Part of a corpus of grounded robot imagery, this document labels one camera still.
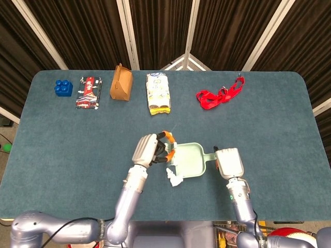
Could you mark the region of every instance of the cardboard box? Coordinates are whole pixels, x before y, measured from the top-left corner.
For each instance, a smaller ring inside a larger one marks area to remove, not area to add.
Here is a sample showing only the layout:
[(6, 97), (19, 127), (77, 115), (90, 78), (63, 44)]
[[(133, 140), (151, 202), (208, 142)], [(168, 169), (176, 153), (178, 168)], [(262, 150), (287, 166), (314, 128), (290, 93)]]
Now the cardboard box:
[(133, 76), (132, 72), (123, 67), (122, 64), (116, 66), (112, 85), (109, 94), (114, 100), (130, 100)]

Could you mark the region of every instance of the red lanyard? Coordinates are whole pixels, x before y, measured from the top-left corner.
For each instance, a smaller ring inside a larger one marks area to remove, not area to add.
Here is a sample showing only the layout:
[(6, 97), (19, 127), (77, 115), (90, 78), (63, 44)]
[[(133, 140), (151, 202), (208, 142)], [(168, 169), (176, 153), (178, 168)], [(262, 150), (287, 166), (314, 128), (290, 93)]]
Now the red lanyard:
[(220, 105), (221, 103), (230, 101), (232, 98), (237, 96), (242, 90), (244, 84), (245, 84), (244, 77), (239, 75), (239, 77), (237, 77), (235, 83), (230, 87), (230, 89), (226, 89), (225, 87), (222, 87), (218, 91), (218, 95), (214, 95), (210, 91), (204, 89), (198, 92), (196, 94), (196, 97), (203, 109), (210, 110)]

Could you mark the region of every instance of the robotic hand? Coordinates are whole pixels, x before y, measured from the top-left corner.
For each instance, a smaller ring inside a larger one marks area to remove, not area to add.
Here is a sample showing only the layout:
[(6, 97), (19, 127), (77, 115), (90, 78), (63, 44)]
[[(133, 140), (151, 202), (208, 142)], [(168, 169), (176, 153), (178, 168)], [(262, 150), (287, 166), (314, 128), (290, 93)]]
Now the robotic hand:
[[(246, 232), (240, 232), (237, 236), (238, 248), (314, 248), (310, 243), (281, 236), (270, 236), (266, 238), (257, 225), (257, 215), (253, 210), (249, 198), (249, 185), (241, 176), (244, 167), (237, 148), (219, 150), (214, 147), (216, 164), (221, 176), (229, 180), (227, 188), (230, 200), (239, 224), (247, 227)], [(320, 244), (326, 243), (327, 231), (320, 233)]]
[(28, 211), (14, 220), (10, 234), (10, 247), (40, 248), (43, 233), (55, 234), (53, 240), (60, 244), (85, 244), (100, 240), (115, 245), (123, 243), (128, 235), (129, 221), (136, 209), (147, 179), (147, 169), (152, 163), (171, 160), (175, 153), (172, 150), (165, 158), (158, 157), (166, 147), (160, 141), (163, 137), (167, 137), (171, 143), (175, 142), (175, 139), (167, 131), (149, 134), (139, 140), (132, 157), (134, 166), (129, 169), (127, 178), (123, 181), (124, 185), (116, 204), (116, 214), (113, 221), (93, 218), (70, 221), (38, 211)]

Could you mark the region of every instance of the blue-green tabletop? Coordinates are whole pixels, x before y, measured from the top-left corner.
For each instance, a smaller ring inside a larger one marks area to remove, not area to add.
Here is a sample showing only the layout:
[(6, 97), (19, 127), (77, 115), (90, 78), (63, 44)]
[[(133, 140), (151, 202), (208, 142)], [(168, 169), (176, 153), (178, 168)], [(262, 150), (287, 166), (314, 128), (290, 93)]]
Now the blue-green tabletop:
[[(331, 171), (306, 85), (294, 72), (243, 72), (242, 92), (206, 111), (195, 95), (230, 87), (238, 72), (166, 71), (171, 113), (151, 116), (146, 74), (134, 71), (129, 102), (112, 100), (114, 71), (41, 71), (33, 79), (0, 185), (0, 218), (26, 210), (111, 218), (140, 137), (168, 130), (178, 143), (239, 149), (262, 220), (330, 220)], [(83, 76), (100, 76), (97, 110), (76, 109)], [(56, 80), (73, 83), (58, 97)], [(233, 220), (227, 182), (207, 163), (201, 177), (172, 187), (166, 165), (148, 169), (133, 220)]]

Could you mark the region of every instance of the blue toy block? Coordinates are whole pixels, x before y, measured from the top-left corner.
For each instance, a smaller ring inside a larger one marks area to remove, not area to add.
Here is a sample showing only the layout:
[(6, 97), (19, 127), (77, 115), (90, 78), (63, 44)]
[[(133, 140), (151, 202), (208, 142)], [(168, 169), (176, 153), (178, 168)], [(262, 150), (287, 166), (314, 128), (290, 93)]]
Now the blue toy block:
[(71, 97), (72, 83), (68, 80), (56, 80), (56, 86), (54, 87), (55, 93), (58, 97)]

